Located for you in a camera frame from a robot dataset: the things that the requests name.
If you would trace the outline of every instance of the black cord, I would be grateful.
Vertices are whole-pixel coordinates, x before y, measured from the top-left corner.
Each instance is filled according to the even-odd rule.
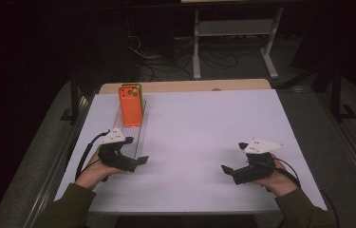
[[[81,170],[82,170],[82,168],[83,168],[83,165],[84,165],[84,162],[85,162],[85,160],[86,160],[86,157],[88,156],[89,151],[91,150],[92,145],[94,144],[94,142],[95,142],[96,140],[98,140],[101,136],[107,135],[109,132],[110,132],[110,130],[107,130],[107,132],[104,132],[104,133],[101,133],[101,134],[97,135],[97,136],[92,140],[92,142],[90,142],[90,143],[86,146],[86,149],[85,149],[83,155],[81,156],[80,163],[78,164],[78,167],[77,167],[75,180],[78,179],[78,177],[80,177],[81,173],[83,172],[83,171],[81,171]]]
[[[185,53],[185,54],[182,54],[179,58],[182,58],[183,56],[187,55],[188,53]],[[190,63],[190,60],[191,58],[188,58],[188,60],[186,61],[186,63],[184,64],[184,66],[176,66],[176,65],[173,65],[173,64],[170,64],[170,63],[162,63],[162,64],[157,64],[157,63],[154,63],[154,64],[150,64],[150,63],[144,63],[142,64],[144,67],[148,67],[149,69],[151,69],[151,71],[153,72],[154,74],[154,70],[158,70],[158,71],[161,71],[161,72],[177,72],[177,71],[181,71],[183,70],[188,76],[189,76],[189,79],[192,80],[192,76],[191,74],[189,73],[189,71],[187,71],[186,67],[189,65]],[[166,69],[162,69],[162,68],[158,68],[158,67],[153,67],[153,66],[158,66],[158,67],[174,67],[175,69],[169,69],[169,70],[166,70]]]
[[[299,180],[299,177],[298,177],[298,174],[296,173],[296,171],[292,168],[292,166],[290,166],[290,164],[288,164],[286,161],[283,161],[283,160],[280,160],[280,159],[277,159],[277,158],[274,158],[275,160],[279,160],[280,162],[286,164],[291,170],[292,172],[295,174],[295,177],[297,180]]]
[[[255,53],[256,51],[260,50],[263,46],[257,46],[253,49],[251,49],[249,52],[243,53],[243,54],[234,54],[234,56],[236,57],[240,57],[240,56],[248,56],[251,55],[253,53]]]
[[[91,164],[87,165],[87,166],[81,171],[81,173],[83,173],[89,166],[91,166],[91,165],[93,165],[94,163],[99,162],[99,161],[100,161],[100,159],[97,159],[97,160],[95,160],[94,162],[92,162]]]
[[[269,167],[270,169],[273,169],[277,172],[279,172],[280,174],[286,176],[287,178],[289,178],[292,182],[294,182],[296,184],[296,186],[298,186],[299,188],[301,188],[301,182],[298,179],[298,176],[296,175],[296,172],[293,170],[293,168],[289,165],[289,167],[293,170],[293,172],[295,172],[296,177],[294,177],[290,172],[288,172],[287,170],[283,169],[283,168],[277,168],[274,166],[271,166],[269,164],[263,163],[263,162],[249,162],[249,163],[253,163],[253,164],[260,164],[266,167]]]
[[[147,68],[149,68],[149,69],[151,70],[151,75],[148,75],[148,76],[151,76],[151,78],[150,78],[150,80],[148,80],[148,82],[152,82],[152,80],[156,77],[156,76],[155,76],[154,69],[151,68],[150,66],[146,65],[146,64],[142,64],[142,66],[143,66],[143,67],[147,67]]]
[[[173,63],[175,63],[177,60],[183,58],[183,56],[188,55],[188,54],[193,54],[193,51],[186,51],[180,55],[178,55],[176,58],[174,58],[174,61],[170,60],[170,59],[164,59],[163,57],[159,57],[159,58],[155,58],[155,59],[146,59],[145,63],[147,65],[154,65],[154,66],[164,66],[164,65],[171,65]],[[159,61],[159,60],[164,60],[165,62],[163,63],[151,63],[154,61]],[[187,67],[188,63],[190,63],[191,58],[189,58],[186,62],[186,64],[182,67]]]
[[[319,190],[323,194],[323,196],[325,196],[326,200],[328,200],[328,203],[331,206],[332,211],[334,212],[334,217],[335,217],[335,221],[337,223],[337,228],[340,228],[341,227],[340,226],[340,218],[338,216],[337,208],[335,208],[334,203],[331,201],[331,199],[329,198],[328,194],[324,191],[324,189],[319,187]]]
[[[214,60],[211,60],[211,59],[205,57],[205,55],[200,54],[200,53],[198,54],[198,56],[200,57],[200,60],[201,60],[202,62],[204,62],[204,64],[206,64],[208,67],[211,67],[211,68],[215,68],[215,69],[228,69],[228,68],[230,68],[230,67],[234,67],[234,66],[231,66],[229,63],[228,63],[227,65],[223,65],[223,64],[221,64],[221,63],[219,63],[219,62],[216,62],[216,61],[214,61]]]
[[[148,77],[150,77],[150,79],[148,80],[148,82],[153,82],[153,80],[154,80],[154,78],[156,78],[157,79],[157,81],[159,82],[159,77],[157,77],[157,76],[155,76],[154,74],[143,74],[143,73],[141,73],[141,74],[139,74],[141,77],[142,77],[142,81],[143,82],[146,82],[146,80],[145,80],[145,76],[148,76]]]
[[[209,54],[211,56],[213,56],[214,59],[218,60],[218,61],[224,61],[227,65],[227,67],[236,67],[237,66],[237,58],[235,56],[233,56],[232,54],[226,54],[225,56],[220,56],[218,54],[216,54],[214,51],[210,51]],[[229,58],[234,59],[234,62],[231,64],[230,61],[228,60]]]

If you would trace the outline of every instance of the sleeve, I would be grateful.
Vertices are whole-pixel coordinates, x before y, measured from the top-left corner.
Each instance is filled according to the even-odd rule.
[[[315,207],[302,189],[275,199],[284,215],[286,228],[336,227],[335,219]]]
[[[95,196],[94,192],[71,183],[63,196],[50,204],[36,219],[33,228],[84,227]]]

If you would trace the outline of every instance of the white tabletop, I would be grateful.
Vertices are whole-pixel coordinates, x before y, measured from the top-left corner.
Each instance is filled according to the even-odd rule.
[[[274,152],[297,172],[314,205],[327,209],[279,98],[273,89],[144,93],[147,164],[114,175],[96,188],[90,211],[110,214],[254,214],[277,211],[274,195],[254,183],[234,184],[221,164],[247,166],[238,143],[261,138],[283,143]],[[56,199],[74,182],[88,143],[112,128],[115,94],[96,95]],[[91,157],[99,140],[94,144]]]

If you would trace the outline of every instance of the human hand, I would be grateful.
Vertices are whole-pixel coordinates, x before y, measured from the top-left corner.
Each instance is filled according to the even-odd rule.
[[[274,158],[274,163],[277,168],[286,170],[285,166],[277,160],[273,154],[272,157]],[[277,197],[282,197],[298,189],[298,186],[292,180],[276,170],[274,170],[269,177],[262,180],[255,180],[254,182],[270,189]]]
[[[97,151],[95,151],[95,154],[91,157],[86,168],[83,170],[78,179],[76,179],[76,184],[84,188],[93,190],[95,186],[106,177],[124,172],[121,169],[103,164],[100,158],[98,157],[99,150],[100,147],[98,147]]]

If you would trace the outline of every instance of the table leg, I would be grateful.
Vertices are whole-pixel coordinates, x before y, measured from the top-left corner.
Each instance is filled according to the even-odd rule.
[[[200,60],[198,58],[198,10],[195,16],[195,53],[193,54],[193,78],[199,80],[200,74]]]
[[[266,64],[267,70],[270,73],[272,79],[278,78],[278,73],[275,70],[274,64],[272,63],[272,58],[270,57],[270,51],[272,50],[272,43],[275,39],[275,34],[278,30],[279,21],[281,19],[283,8],[278,8],[274,20],[272,21],[272,28],[270,29],[269,39],[265,47],[260,49],[261,55],[263,56],[264,63]]]

